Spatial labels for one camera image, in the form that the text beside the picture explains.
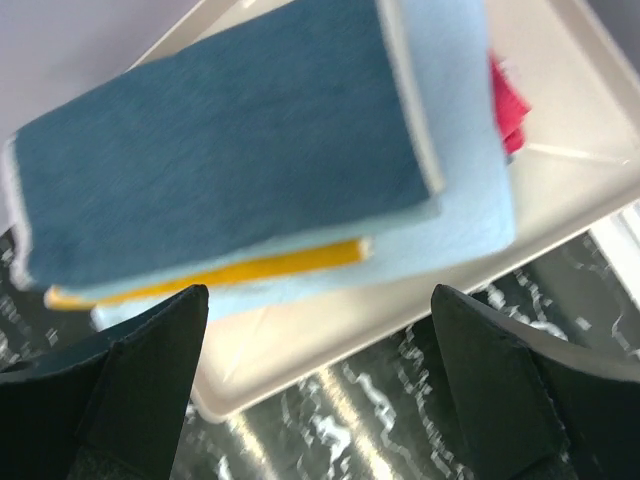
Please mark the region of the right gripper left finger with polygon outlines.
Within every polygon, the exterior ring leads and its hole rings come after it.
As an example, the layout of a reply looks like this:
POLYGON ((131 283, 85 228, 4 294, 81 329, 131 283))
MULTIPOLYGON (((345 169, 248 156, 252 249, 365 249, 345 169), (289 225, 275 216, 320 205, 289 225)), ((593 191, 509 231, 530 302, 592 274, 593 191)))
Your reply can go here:
POLYGON ((208 316, 193 285, 1 372, 4 479, 167 479, 208 316))

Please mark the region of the blue beige patterned towel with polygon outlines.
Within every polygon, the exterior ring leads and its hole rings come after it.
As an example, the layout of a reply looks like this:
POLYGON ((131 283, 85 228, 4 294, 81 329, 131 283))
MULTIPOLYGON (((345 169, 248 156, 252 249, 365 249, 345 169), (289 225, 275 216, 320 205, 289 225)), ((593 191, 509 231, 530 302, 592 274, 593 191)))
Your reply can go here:
POLYGON ((432 217, 406 28, 398 1, 291 1, 27 123, 13 282, 110 296, 432 217))

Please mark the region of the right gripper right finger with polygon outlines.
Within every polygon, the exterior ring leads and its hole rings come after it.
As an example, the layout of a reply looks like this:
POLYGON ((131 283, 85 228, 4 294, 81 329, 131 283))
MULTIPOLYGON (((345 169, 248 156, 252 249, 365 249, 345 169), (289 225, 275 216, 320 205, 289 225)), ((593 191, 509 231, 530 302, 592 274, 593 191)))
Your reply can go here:
POLYGON ((436 340, 478 479, 636 479, 639 364, 535 329, 446 285, 436 340))

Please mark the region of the yellow bear towel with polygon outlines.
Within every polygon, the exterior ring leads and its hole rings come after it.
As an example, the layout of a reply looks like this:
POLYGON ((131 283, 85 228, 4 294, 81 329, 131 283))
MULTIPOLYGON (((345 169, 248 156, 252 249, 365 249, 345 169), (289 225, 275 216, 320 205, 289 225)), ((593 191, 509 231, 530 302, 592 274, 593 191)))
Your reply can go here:
POLYGON ((100 300, 72 295, 63 292, 58 287, 51 287, 44 295, 44 304, 53 310, 89 310, 96 306, 111 306, 128 301, 141 301, 174 294, 192 284, 222 288, 271 280, 276 277, 334 269, 361 263, 371 255, 372 240, 370 238, 353 239, 284 255, 239 262, 223 268, 110 295, 100 300))

